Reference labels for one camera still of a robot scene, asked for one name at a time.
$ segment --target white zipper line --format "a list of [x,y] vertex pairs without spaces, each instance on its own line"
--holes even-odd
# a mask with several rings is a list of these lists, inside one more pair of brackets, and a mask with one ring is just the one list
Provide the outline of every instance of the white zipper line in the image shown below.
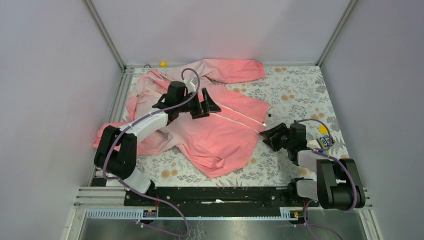
[[240,114],[240,115],[242,115],[242,116],[244,116],[244,117],[246,117],[246,118],[248,118],[248,119],[250,119],[250,120],[252,120],[252,121],[254,121],[254,122],[256,122],[256,123],[258,123],[258,124],[260,124],[260,125],[262,125],[262,126],[265,126],[264,124],[264,122],[260,122],[260,121],[258,121],[258,120],[256,120],[256,119],[254,119],[254,118],[251,118],[250,116],[246,116],[246,115],[244,115],[243,113],[241,113],[241,112],[239,112],[239,111],[236,111],[236,110],[234,110],[234,109],[232,109],[231,107],[228,107],[228,106],[225,106],[225,105],[222,105],[221,103],[219,103],[219,102],[215,102],[216,104],[218,104],[219,106],[221,106],[221,107],[223,107],[223,108],[226,108],[226,109],[228,109],[228,110],[231,110],[231,111],[233,111],[233,112],[235,112],[235,113],[238,113],[238,114]]
[[258,133],[259,133],[259,131],[258,131],[258,130],[254,129],[253,127],[250,127],[250,126],[248,126],[248,125],[246,125],[246,124],[244,124],[244,123],[242,123],[242,122],[239,122],[239,121],[233,120],[233,119],[228,118],[228,117],[225,117],[225,116],[221,116],[221,115],[216,114],[216,113],[212,113],[212,114],[213,114],[213,115],[215,115],[215,116],[218,116],[218,117],[220,117],[220,118],[227,119],[227,120],[230,120],[230,121],[232,121],[232,122],[235,122],[235,123],[238,123],[238,124],[240,124],[240,125],[243,125],[243,126],[245,126],[245,127],[248,127],[248,128],[250,128],[250,129],[252,129],[252,130],[255,130],[256,132],[258,132]]

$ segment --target floral pattern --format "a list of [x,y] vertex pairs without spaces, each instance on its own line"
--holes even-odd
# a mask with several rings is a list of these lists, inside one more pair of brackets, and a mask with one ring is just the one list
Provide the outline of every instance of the floral pattern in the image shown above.
[[[168,68],[156,68],[167,71]],[[131,89],[141,75],[149,68],[136,68],[130,84]],[[329,127],[335,139],[330,153],[335,157],[346,158],[348,152],[334,114],[326,85],[318,66],[265,67],[265,78],[245,83],[225,84],[227,89],[242,93],[251,98],[261,99],[270,104],[267,117],[267,129],[284,122],[305,118],[319,119]],[[123,121],[128,121],[125,109]],[[316,122],[303,122],[307,127],[307,139],[322,136]],[[291,179],[306,177],[315,179],[315,173],[294,165],[282,149],[272,151],[259,139],[249,162],[241,169],[229,174],[208,178],[173,147],[160,155],[137,156],[137,168],[151,179],[156,186],[172,187],[235,187],[235,186],[286,186]],[[117,183],[109,181],[108,186]]]

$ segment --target metal frame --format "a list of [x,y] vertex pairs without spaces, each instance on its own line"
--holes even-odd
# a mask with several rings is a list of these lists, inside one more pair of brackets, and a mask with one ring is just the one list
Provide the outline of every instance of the metal frame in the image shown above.
[[[131,64],[131,65],[127,65],[127,68],[133,68],[133,69],[137,69],[137,68],[144,68],[146,65],[149,65],[151,68],[161,68],[161,66],[159,64]],[[262,65],[264,67],[295,67],[295,66],[316,66],[315,63],[262,63]],[[183,64],[168,64],[166,65],[166,68],[176,68],[176,67],[181,67],[183,66]]]
[[319,59],[315,65],[319,67],[323,65],[324,60],[326,59],[330,49],[333,47],[333,44],[336,41],[337,37],[339,36],[340,31],[345,26],[345,23],[348,20],[349,16],[351,15],[357,2],[358,0],[350,0],[349,4],[347,5],[346,9],[343,12],[343,15],[340,18],[340,21],[338,21],[337,26],[335,27],[333,33],[331,34],[331,37],[328,40],[327,45],[325,45],[324,51],[321,53],[321,56],[319,56]]
[[[108,30],[106,29],[105,25],[102,22],[102,19],[99,16],[99,13],[96,10],[96,7],[93,4],[92,0],[82,0],[89,12],[89,14],[91,15],[91,17],[94,20],[94,23],[96,24],[101,36],[103,37],[106,45],[108,46],[108,48],[110,49],[116,63],[119,65],[119,67],[121,68],[121,70],[124,70],[127,65],[125,64],[125,62],[123,61],[117,47],[115,46],[111,36],[108,33]],[[321,53],[321,56],[319,56],[317,62],[315,64],[313,63],[293,63],[293,64],[285,64],[285,66],[312,66],[312,65],[316,65],[321,67],[323,65],[324,60],[327,57],[328,52],[330,51],[330,49],[332,48],[335,40],[337,39],[337,37],[339,36],[340,31],[342,30],[343,26],[345,25],[348,17],[350,16],[351,12],[353,11],[356,3],[358,2],[358,0],[350,0],[350,2],[347,4],[346,9],[344,10],[340,20],[338,21],[333,33],[331,34],[330,39],[328,40],[327,44],[324,47],[323,52]],[[140,68],[143,67],[143,65],[130,65],[132,68]],[[264,64],[264,66],[275,66],[275,64]],[[169,65],[168,67],[177,67],[177,65]]]
[[[369,192],[367,188],[363,188],[365,192],[366,203],[364,208],[355,209],[357,214],[360,216],[362,221],[363,229],[368,240],[383,240],[380,227],[377,223],[373,205],[370,200]],[[124,196],[126,189],[124,187],[113,186],[113,187],[80,187],[77,198],[75,199],[75,207],[72,210],[72,222],[66,229],[68,230],[65,234],[64,240],[78,240],[81,233],[84,230],[85,221],[88,218],[96,219],[138,219],[140,212],[144,209],[154,209],[154,206],[143,206],[133,207],[124,206]],[[311,209],[322,209],[321,207],[311,207]],[[299,210],[301,207],[281,207],[281,218],[279,217],[188,217],[189,220],[253,220],[253,221],[289,221],[291,218],[287,218],[287,212]],[[164,220],[180,220],[179,217],[161,217]]]
[[[134,70],[134,67],[127,66],[125,71],[123,71],[123,74],[116,86],[115,93],[113,94],[112,104],[107,114],[105,123],[116,123],[121,121],[121,117],[124,114],[125,103],[127,101],[131,80],[133,79]],[[87,186],[90,185],[97,171],[98,169],[93,164],[87,179]]]
[[99,14],[97,13],[96,7],[93,4],[92,0],[83,0],[85,7],[88,10],[88,13],[93,18],[95,25],[97,26],[98,31],[100,32],[101,36],[103,37],[107,47],[112,52],[113,58],[115,58],[116,63],[120,67],[121,70],[125,69],[125,62],[122,60],[120,53],[117,50],[117,47],[114,45],[114,42],[112,41],[111,36],[109,35],[108,31],[106,30],[105,25],[102,22],[102,19],[100,18]]

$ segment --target purple cable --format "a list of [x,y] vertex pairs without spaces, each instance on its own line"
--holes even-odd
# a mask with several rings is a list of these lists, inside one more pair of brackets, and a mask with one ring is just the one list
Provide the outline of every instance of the purple cable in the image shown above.
[[113,151],[114,151],[114,147],[118,144],[118,142],[119,142],[119,140],[122,138],[122,136],[124,135],[124,133],[126,132],[126,131],[128,131],[128,130],[130,130],[131,129],[131,127],[134,127],[135,125],[137,125],[138,123],[140,123],[141,121],[143,121],[143,120],[145,120],[145,119],[147,119],[147,118],[149,118],[149,117],[151,117],[152,115],[155,115],[155,114],[159,114],[159,113],[162,113],[162,112],[165,112],[165,111],[168,111],[168,110],[171,110],[171,109],[175,109],[175,108],[178,108],[178,107],[181,107],[181,106],[183,106],[184,104],[186,104],[186,103],[188,103],[190,100],[192,100],[194,97],[195,97],[195,95],[199,92],[199,89],[200,89],[200,76],[199,76],[199,74],[194,70],[194,69],[192,69],[192,68],[184,68],[183,70],[182,70],[182,72],[181,72],[181,79],[182,80],[184,80],[184,72],[185,71],[187,71],[187,70],[189,70],[189,71],[192,71],[195,75],[196,75],[196,78],[197,78],[197,86],[196,86],[196,91],[193,93],[193,95],[191,95],[187,100],[185,100],[185,101],[183,101],[183,102],[181,102],[181,103],[179,103],[179,104],[177,104],[177,105],[174,105],[174,106],[170,106],[170,107],[167,107],[167,108],[164,108],[164,109],[160,109],[160,110],[157,110],[157,111],[154,111],[154,112],[152,112],[152,113],[149,113],[149,114],[146,114],[146,115],[144,115],[144,116],[142,116],[142,117],[140,117],[139,119],[137,119],[136,121],[134,121],[132,124],[131,124],[131,126],[127,126],[125,129],[123,129],[119,134],[118,134],[118,136],[115,138],[115,141],[113,141],[113,143],[112,143],[112,146],[110,147],[110,149],[109,149],[109,152],[107,152],[107,155],[106,155],[106,158],[105,158],[105,160],[104,160],[104,164],[103,164],[103,178],[104,179],[106,179],[106,180],[114,180],[114,179],[118,179],[119,180],[119,182],[122,184],[122,185],[124,185],[124,186],[126,186],[127,188],[129,188],[129,189],[131,189],[131,191],[133,191],[134,193],[136,193],[136,194],[138,194],[138,195],[140,195],[141,197],[144,197],[144,198],[147,198],[147,199],[151,199],[151,200],[154,200],[154,201],[158,201],[158,202],[161,202],[161,203],[164,203],[164,204],[167,204],[167,205],[169,205],[169,206],[171,206],[173,209],[175,209],[177,212],[178,212],[178,214],[180,214],[181,215],[181,217],[182,217],[182,219],[184,220],[184,222],[185,222],[185,226],[187,227],[187,232],[185,233],[185,234],[178,234],[178,233],[173,233],[173,232],[170,232],[170,231],[167,231],[167,230],[165,230],[165,229],[162,229],[162,228],[158,228],[158,227],[155,227],[155,226],[150,226],[150,225],[145,225],[146,227],[148,227],[148,228],[151,228],[151,229],[156,229],[156,230],[159,230],[159,231],[161,231],[161,232],[164,232],[164,233],[167,233],[167,234],[170,234],[170,235],[173,235],[173,236],[176,236],[176,237],[187,237],[188,235],[189,235],[189,233],[190,233],[190,227],[189,227],[189,223],[187,222],[187,219],[186,219],[186,217],[184,216],[184,214],[176,207],[176,206],[174,206],[172,203],[170,203],[170,202],[168,202],[168,201],[165,201],[165,200],[162,200],[162,199],[159,199],[159,198],[155,198],[155,197],[151,197],[151,196],[148,196],[148,195],[146,195],[146,194],[143,194],[143,193],[141,193],[141,192],[139,192],[139,191],[137,191],[137,190],[135,190],[135,189],[132,189],[130,186],[128,186],[125,182],[123,182],[121,179],[119,179],[119,177],[108,177],[107,175],[106,175],[106,167],[108,166],[108,163],[109,163],[109,160],[110,160],[110,158],[111,158],[111,155],[112,155],[112,153],[113,153]]
[[341,236],[338,232],[336,232],[335,230],[333,230],[333,229],[329,228],[328,226],[324,226],[324,225],[320,225],[320,224],[314,224],[314,223],[308,223],[308,219],[307,219],[307,212],[308,212],[308,207],[309,207],[309,205],[310,205],[312,202],[313,202],[313,200],[309,200],[309,201],[306,203],[305,208],[304,208],[304,211],[303,211],[303,219],[304,219],[304,222],[305,222],[305,226],[306,226],[306,227],[307,227],[307,229],[309,230],[310,234],[312,234],[312,236],[313,236],[316,240],[319,240],[319,239],[318,239],[318,237],[315,235],[315,233],[313,233],[313,232],[312,232],[312,229],[311,229],[311,226],[312,226],[312,227],[317,227],[317,228],[322,228],[322,229],[328,230],[328,231],[330,231],[330,232],[334,233],[335,235],[337,235],[337,237],[338,237],[339,239],[343,240],[343,237],[342,237],[342,236]]
[[153,201],[158,201],[158,202],[161,202],[161,203],[164,203],[164,204],[167,204],[167,205],[171,206],[173,209],[175,209],[175,210],[178,212],[178,214],[179,214],[179,215],[181,215],[182,219],[184,220],[185,227],[187,228],[187,231],[186,231],[184,234],[173,233],[173,232],[168,231],[168,230],[165,230],[165,229],[163,229],[163,228],[159,228],[159,227],[155,227],[155,226],[151,226],[151,225],[143,224],[143,223],[141,224],[141,226],[142,226],[142,227],[146,226],[146,227],[148,227],[148,228],[155,229],[155,230],[158,230],[158,231],[164,232],[164,233],[166,233],[166,234],[169,234],[169,235],[172,235],[172,236],[175,236],[175,237],[181,237],[181,238],[185,238],[185,237],[187,237],[187,236],[190,234],[190,226],[189,226],[189,222],[187,221],[186,217],[185,217],[185,216],[184,216],[184,214],[181,212],[181,210],[179,210],[179,209],[178,209],[178,208],[177,208],[174,204],[170,203],[169,201],[162,200],[162,199],[160,199],[160,198],[156,198],[156,197],[152,197],[152,196],[149,196],[149,195],[143,194],[143,193],[141,193],[141,192],[139,192],[139,191],[137,191],[137,190],[135,190],[135,189],[131,188],[129,185],[127,185],[127,184],[126,184],[124,181],[122,181],[121,179],[119,180],[119,183],[120,183],[120,184],[122,184],[122,185],[124,185],[124,187],[129,188],[131,191],[133,191],[134,193],[136,193],[136,194],[140,195],[140,196],[141,196],[141,197],[143,197],[143,198],[147,198],[147,199],[150,199],[150,200],[153,200]]
[[302,120],[294,120],[294,123],[301,123],[301,122],[307,122],[307,121],[315,121],[315,122],[318,122],[321,125],[323,125],[324,128],[327,130],[328,138],[330,139],[330,144],[328,146],[326,146],[325,148],[315,148],[315,149],[317,151],[327,151],[327,150],[329,150],[330,147],[331,147],[332,137],[331,137],[330,130],[327,127],[327,125],[325,125],[322,121],[320,121],[318,119],[313,119],[313,118],[305,118],[305,119],[302,119]]

